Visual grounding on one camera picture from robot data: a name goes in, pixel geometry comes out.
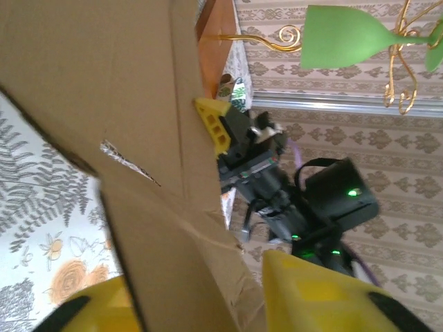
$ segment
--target lamp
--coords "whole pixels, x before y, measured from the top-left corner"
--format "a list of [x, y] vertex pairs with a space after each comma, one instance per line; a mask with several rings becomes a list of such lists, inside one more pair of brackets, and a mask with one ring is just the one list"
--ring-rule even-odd
[[287, 25], [279, 30], [279, 38], [287, 46], [271, 43], [254, 35], [219, 35], [223, 40], [253, 40], [266, 45], [277, 52], [301, 51], [302, 68], [340, 68], [352, 66], [388, 48], [389, 83], [385, 87], [384, 104], [390, 107], [395, 101], [393, 78], [394, 60], [399, 58], [413, 81], [412, 91], [404, 90], [399, 96], [399, 112], [407, 114], [417, 97], [417, 80], [412, 69], [404, 60], [401, 52], [404, 46], [426, 44], [425, 67], [434, 71], [443, 60], [443, 16], [436, 22], [432, 33], [423, 37], [415, 30], [410, 30], [412, 23], [443, 4], [443, 0], [431, 5], [411, 20], [406, 19], [410, 0], [405, 0], [395, 29], [389, 31], [381, 22], [370, 14], [344, 6], [313, 6], [307, 8], [303, 43], [300, 43], [300, 29]]

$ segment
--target yellow bracket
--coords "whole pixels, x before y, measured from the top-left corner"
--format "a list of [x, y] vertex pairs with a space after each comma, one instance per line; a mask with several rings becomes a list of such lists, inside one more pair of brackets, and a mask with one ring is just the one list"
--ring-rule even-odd
[[230, 147], [230, 136], [219, 117], [224, 117], [231, 108], [230, 102], [209, 98], [196, 98], [195, 109], [199, 112], [215, 145], [215, 156], [226, 154]]

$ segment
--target torn cardboard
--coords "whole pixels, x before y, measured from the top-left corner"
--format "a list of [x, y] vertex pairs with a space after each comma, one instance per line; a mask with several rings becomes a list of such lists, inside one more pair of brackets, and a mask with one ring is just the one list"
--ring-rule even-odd
[[[0, 1], [2, 92], [102, 198], [141, 327], [265, 331], [263, 296], [224, 229], [195, 0]], [[109, 141], [160, 185], [100, 151]]]

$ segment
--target yellow plastic part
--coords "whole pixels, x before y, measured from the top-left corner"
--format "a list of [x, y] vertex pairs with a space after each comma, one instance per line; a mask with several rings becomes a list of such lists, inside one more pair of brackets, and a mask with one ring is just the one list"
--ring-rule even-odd
[[138, 320], [123, 277], [115, 277], [74, 294], [91, 300], [64, 327], [63, 332], [139, 332]]
[[366, 296], [379, 287], [276, 250], [263, 255], [268, 332], [398, 332]]
[[194, 104], [214, 142], [215, 156], [227, 153], [230, 147], [230, 136], [219, 117], [228, 113], [231, 107], [230, 103], [209, 98], [197, 98], [194, 100]]

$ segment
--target gold wire decoration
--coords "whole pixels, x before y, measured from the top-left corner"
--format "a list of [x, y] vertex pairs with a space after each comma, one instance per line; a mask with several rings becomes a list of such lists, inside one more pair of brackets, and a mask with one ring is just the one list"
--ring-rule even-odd
[[[427, 9], [421, 11], [417, 16], [412, 18], [410, 21], [406, 20], [406, 12], [408, 11], [408, 7], [410, 4], [410, 0], [405, 0], [405, 3], [403, 5], [403, 8], [401, 9], [399, 16], [397, 18], [397, 21], [395, 23], [395, 29], [394, 32], [401, 36], [412, 36], [412, 35], [419, 35], [418, 31], [410, 29], [410, 25], [414, 22], [416, 22], [419, 18], [426, 15], [428, 12], [433, 10], [434, 8], [440, 6], [443, 4], [443, 0], [438, 1], [437, 3], [434, 3]], [[441, 23], [441, 20], [437, 21], [433, 32], [438, 27], [438, 25]], [[433, 45], [428, 45], [429, 49], [437, 47], [437, 45], [442, 41], [443, 39], [443, 33], [439, 36], [437, 41]], [[399, 112], [402, 115], [407, 114], [410, 109], [414, 106], [414, 101], [417, 99], [417, 79], [415, 78], [415, 74], [413, 73], [412, 69], [409, 67], [409, 65], [406, 63], [405, 59], [403, 58], [403, 55], [401, 51], [403, 50], [404, 44], [395, 44], [392, 45], [389, 48], [389, 83], [387, 83], [385, 87], [385, 93], [384, 93], [384, 104], [386, 107], [391, 106], [395, 101], [395, 89], [394, 89], [394, 61], [398, 57], [403, 67], [406, 69], [406, 71], [409, 74], [409, 77], [413, 81], [413, 89], [412, 91], [409, 91], [408, 89], [404, 89], [399, 97]]]
[[300, 29], [296, 26], [293, 26], [291, 24], [282, 27], [278, 31], [278, 37], [283, 43], [292, 43], [288, 46], [282, 46], [278, 44], [271, 43], [267, 41], [265, 38], [261, 36], [254, 36], [254, 35], [219, 35], [218, 39], [220, 40], [250, 40], [254, 42], [259, 42], [261, 44], [264, 44], [271, 50], [275, 50], [277, 52], [283, 52], [283, 53], [292, 53], [292, 52], [298, 52], [302, 49], [302, 45], [298, 42], [300, 41], [301, 33]]

